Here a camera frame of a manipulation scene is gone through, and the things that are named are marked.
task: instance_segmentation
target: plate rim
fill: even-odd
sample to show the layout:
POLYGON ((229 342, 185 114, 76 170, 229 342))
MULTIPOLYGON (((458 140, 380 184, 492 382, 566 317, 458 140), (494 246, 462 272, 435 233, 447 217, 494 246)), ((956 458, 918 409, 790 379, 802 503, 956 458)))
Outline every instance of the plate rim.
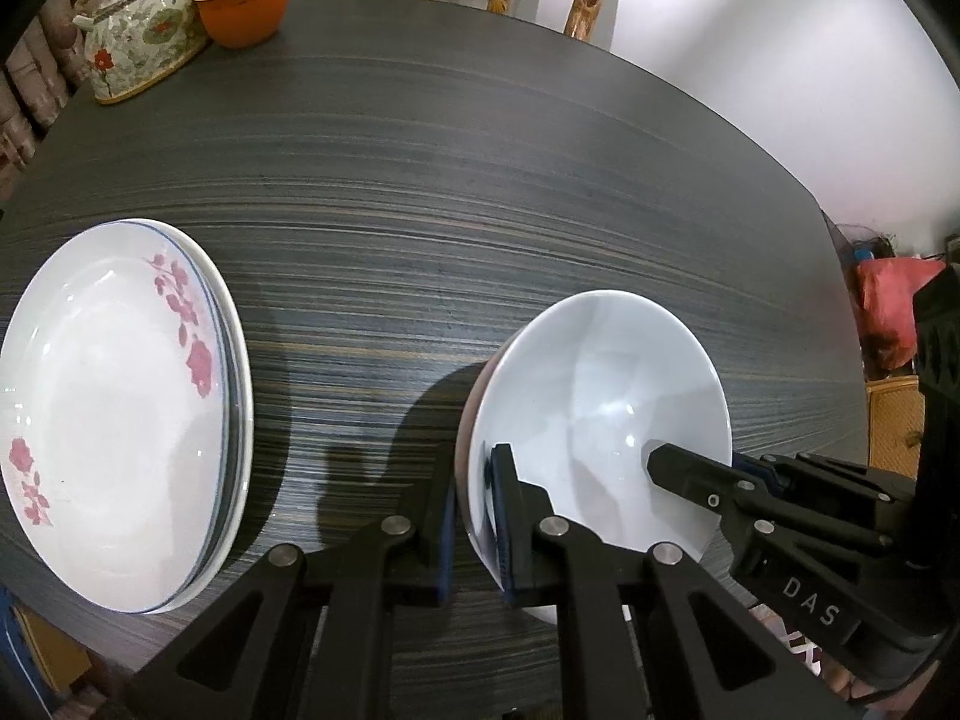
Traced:
POLYGON ((205 564, 205 555, 208 553, 210 549, 210 544, 213 542, 213 535, 214 535, 213 532, 215 530, 214 526, 216 525, 216 521, 217 521, 217 512, 219 512, 220 507, 222 507, 223 505, 224 483, 226 483, 226 478, 227 478, 227 465, 228 465, 227 451, 229 451, 229 427, 230 427, 229 425, 230 393, 229 393, 229 390, 227 389, 227 363, 229 362, 229 360, 227 360, 227 345, 224 342, 226 340, 226 337, 224 336, 224 328, 217 321, 217 319, 219 319, 220 317, 220 312, 218 310, 217 303, 215 300, 212 299, 209 293, 208 285, 206 285, 206 280, 203 278, 203 271, 201 271, 200 268, 197 266, 197 263, 193 261, 193 256, 190 254, 190 252, 184 250, 184 247, 179 242, 171 238, 166 231, 161 230, 160 228, 152 226, 150 224, 147 224, 145 223, 145 221, 138 220, 137 218, 119 218, 118 220, 114 220, 114 221, 106 221, 103 224, 98 224, 98 225, 95 225, 95 227, 90 227, 90 229, 92 230, 92 229, 95 229, 96 227, 103 227, 110 224, 129 224, 131 226, 137 226, 137 227, 149 229, 152 232, 159 234, 162 238, 165 238, 165 240, 170 242, 171 245, 174 245, 174 247, 176 247, 176 250, 179 251, 179 253, 182 256, 184 256, 184 258, 189 262, 190 268, 192 269, 193 274, 197 279, 197 283, 200 284, 200 290, 203 292, 203 299, 206 301, 206 309, 208 309, 208 312, 210 313, 210 319, 213 320, 212 324, 214 326, 214 333, 217 336, 218 350, 220 353, 218 355, 220 360, 220 382, 221 382, 221 386, 224 388, 224 417, 223 417, 223 423, 221 425, 220 473, 217 477, 217 497, 216 497, 216 500, 214 501, 213 508, 210 511, 209 522, 206 524, 206 537, 203 539, 203 547, 200 548, 200 554, 197 556, 197 560, 194 562, 193 567, 190 569, 190 573, 187 574, 186 579, 176 589, 176 592, 174 592, 169 598, 164 599, 155 607, 146 608, 145 610, 141 610, 141 611, 131 611, 129 613, 129 614, 147 614, 153 610, 159 610, 160 608, 165 607, 165 605, 169 604, 171 600, 176 598, 176 596, 179 596, 179 594, 181 594, 181 592, 184 591, 186 587, 190 586, 190 583, 191 581, 193 581, 193 578, 197 575, 197 573, 200 570, 203 569, 203 565, 205 564))
POLYGON ((256 420, 254 420, 253 375, 251 374, 247 338, 243 332, 243 323, 240 320, 240 314, 237 311, 233 295, 229 290, 226 279, 224 279, 224 276, 220 273, 220 269, 217 268, 213 258, 206 253, 203 247, 194 241, 184 230, 181 230, 181 228, 166 221, 150 220, 150 218, 138 218, 136 221, 147 225, 160 225, 158 229, 168 234, 181 237, 182 242, 185 244, 188 242, 188 245, 195 248, 197 257, 200 260, 199 267, 202 272, 203 282, 205 282, 205 286, 210 289, 213 303, 218 309, 219 316, 221 319, 224 319, 229 348, 232 348, 232 351, 237 355, 237 358, 239 358, 234 359, 233 362, 238 373, 237 391, 243 401, 240 404, 240 426, 241 428, 246 428, 239 442, 241 450, 240 463, 237 466, 237 473, 240 477, 238 480, 239 484, 236 486, 232 502, 229 503, 232 510, 227 515, 227 523, 224 524, 223 531, 221 532, 218 548, 214 549, 213 555, 200 567, 199 571, 194 573, 191 581, 181 589, 180 593, 170 598, 165 604, 145 612, 146 614, 160 614, 173 611, 200 595, 216 578, 217 574, 220 573, 224 562, 226 562, 227 557, 229 557, 229 552, 232 550, 233 543, 236 541, 237 533, 240 530, 240 524, 243 521, 244 510, 246 509, 247 497, 250 494, 250 480, 253 475, 253 429, 256 420), (209 276, 212 277, 213 283, 210 283, 208 279, 208 272, 209 276), (219 300, 220 296, 224 298, 224 302, 219 300), (232 343, 232 339, 229 338, 230 330, 235 331, 237 334, 237 343, 235 344, 232 343))

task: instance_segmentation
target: stacked plates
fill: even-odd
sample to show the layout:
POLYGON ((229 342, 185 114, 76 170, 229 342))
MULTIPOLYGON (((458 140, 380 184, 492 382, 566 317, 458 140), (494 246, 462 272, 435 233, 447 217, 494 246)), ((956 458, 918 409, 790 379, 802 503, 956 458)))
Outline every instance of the stacked plates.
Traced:
POLYGON ((159 613, 216 575, 253 457, 253 385, 227 285, 186 234, 101 224, 37 271, 0 351, 0 469, 59 579, 159 613))

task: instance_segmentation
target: white bowl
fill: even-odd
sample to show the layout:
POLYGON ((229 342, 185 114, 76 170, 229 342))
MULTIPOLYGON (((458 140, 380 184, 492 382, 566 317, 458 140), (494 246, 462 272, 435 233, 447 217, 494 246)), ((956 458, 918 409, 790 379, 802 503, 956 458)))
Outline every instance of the white bowl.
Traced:
MULTIPOLYGON (((611 544, 673 541, 702 557, 719 517, 657 488, 664 442, 731 464, 720 379, 685 324, 647 298, 594 290, 560 301, 496 352, 460 420, 455 476, 467 535, 500 582, 484 468, 510 443, 523 482, 611 544)), ((556 622, 556 610, 536 616, 556 622)))

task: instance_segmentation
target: white wall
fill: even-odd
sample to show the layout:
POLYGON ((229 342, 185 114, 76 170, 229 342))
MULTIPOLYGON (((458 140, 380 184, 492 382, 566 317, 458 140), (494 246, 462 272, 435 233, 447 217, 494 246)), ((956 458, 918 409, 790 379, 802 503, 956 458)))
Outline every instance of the white wall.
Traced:
MULTIPOLYGON (((570 1, 512 13, 562 30, 570 1)), ((735 124, 837 223, 923 252, 960 231, 960 90, 902 0, 606 0, 592 42, 735 124)))

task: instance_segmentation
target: pink flower pattern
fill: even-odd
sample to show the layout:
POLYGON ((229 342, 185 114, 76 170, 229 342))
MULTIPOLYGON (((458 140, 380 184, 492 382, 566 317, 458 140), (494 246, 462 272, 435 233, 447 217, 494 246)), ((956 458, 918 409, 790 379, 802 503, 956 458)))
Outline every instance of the pink flower pattern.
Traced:
POLYGON ((10 445, 10 454, 8 459, 24 477, 25 481, 20 482, 23 490, 24 500, 27 505, 23 508, 23 514, 34 525, 53 525, 50 517, 47 515, 47 509, 50 508, 50 501, 40 492, 40 471, 34 471, 30 475, 30 469, 34 467, 34 458, 30 454, 30 447, 23 439, 13 439, 10 445))
POLYGON ((181 321, 179 330, 176 332, 176 340, 186 348, 187 342, 192 337, 186 367, 190 368, 190 381, 197 388, 200 397, 206 397, 210 394, 213 382, 213 357, 206 344, 198 338, 196 332, 193 332, 200 329, 200 321, 197 319, 193 300, 190 299, 190 293, 187 290, 190 279, 176 260, 171 261, 167 266, 166 258, 162 254, 155 255, 154 259, 147 262, 154 269, 154 287, 157 289, 157 294, 166 299, 170 310, 181 321))

